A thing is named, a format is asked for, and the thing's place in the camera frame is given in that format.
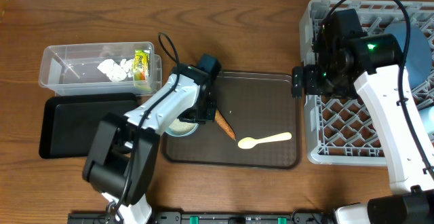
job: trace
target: plastic spoon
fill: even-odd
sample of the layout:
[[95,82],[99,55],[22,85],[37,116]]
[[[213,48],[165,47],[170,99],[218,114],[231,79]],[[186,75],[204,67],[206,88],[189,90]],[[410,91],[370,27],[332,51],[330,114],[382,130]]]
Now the plastic spoon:
[[255,147],[255,145],[257,145],[258,143],[271,143],[271,142],[285,141],[285,140],[290,140],[291,138],[292,135],[289,132],[284,132],[284,133],[276,134],[274,136],[268,136],[266,138],[261,138],[261,139],[246,137],[241,139],[238,142],[238,147],[240,149],[251,149],[252,147]]

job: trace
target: dish rack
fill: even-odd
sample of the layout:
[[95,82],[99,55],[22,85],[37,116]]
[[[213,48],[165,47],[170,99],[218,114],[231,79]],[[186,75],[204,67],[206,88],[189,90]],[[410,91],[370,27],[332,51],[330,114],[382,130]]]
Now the dish rack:
[[[304,65],[315,64],[312,40],[326,14],[339,0],[312,0],[300,21],[300,55]],[[434,3],[403,2],[411,25],[428,39],[434,60]],[[345,1],[336,11],[356,9],[362,29],[381,34],[392,23],[403,22],[403,14],[392,1]],[[419,110],[434,103],[434,69],[428,79],[412,90]],[[304,104],[307,157],[314,164],[386,166],[378,135],[363,101],[329,99],[308,95]],[[429,135],[434,143],[434,135]]]

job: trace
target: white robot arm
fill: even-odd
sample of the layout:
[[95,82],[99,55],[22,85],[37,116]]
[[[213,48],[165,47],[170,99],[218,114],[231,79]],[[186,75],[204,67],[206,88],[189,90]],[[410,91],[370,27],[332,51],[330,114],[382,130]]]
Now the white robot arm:
[[[391,65],[376,69],[376,74],[363,73],[354,83],[371,115],[378,133],[389,170],[390,187],[394,195],[411,193],[418,186],[422,191],[434,189],[434,181],[424,171],[424,163],[414,144],[404,118],[397,91],[399,67]],[[407,107],[420,143],[430,162],[434,162],[434,147],[425,132],[414,104],[407,71],[404,71],[403,88],[408,98]],[[368,204],[341,207],[335,212],[338,224],[370,224]]]
[[[143,105],[124,117],[107,115],[100,122],[83,178],[110,202],[111,216],[105,218],[111,220],[106,222],[148,221],[152,209],[145,193],[153,176],[160,136],[176,118],[198,124],[214,120],[216,105],[210,91],[220,69],[219,61],[207,54],[197,67],[178,64],[162,89]],[[119,145],[131,148],[130,158],[116,150]]]

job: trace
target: wooden surface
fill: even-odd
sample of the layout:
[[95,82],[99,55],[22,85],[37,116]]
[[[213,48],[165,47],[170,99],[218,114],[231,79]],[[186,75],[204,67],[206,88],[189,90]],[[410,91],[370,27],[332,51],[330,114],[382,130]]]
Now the wooden surface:
[[[81,178],[84,158],[38,155],[43,106],[54,95],[37,82],[47,46],[152,41],[162,54],[157,32],[165,31],[182,62],[207,52],[224,69],[291,73],[309,1],[9,0],[0,24],[0,223],[65,223],[73,210],[106,204]],[[172,63],[162,58],[166,80]],[[386,168],[314,165],[303,147],[292,171],[171,164],[160,154],[147,198],[185,211],[292,212],[390,193]]]

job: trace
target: small bowl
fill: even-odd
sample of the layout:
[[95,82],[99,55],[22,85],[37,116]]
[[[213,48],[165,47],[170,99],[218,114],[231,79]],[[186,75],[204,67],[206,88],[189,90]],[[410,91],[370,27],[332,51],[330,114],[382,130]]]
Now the small bowl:
[[177,132],[173,131],[172,129],[167,128],[165,130],[165,133],[169,134],[170,136],[175,136],[175,137],[188,136],[188,135],[191,135],[192,133],[194,133],[198,127],[199,127],[199,124],[196,124],[196,126],[193,129],[191,129],[189,132],[183,133],[183,134],[177,133]]

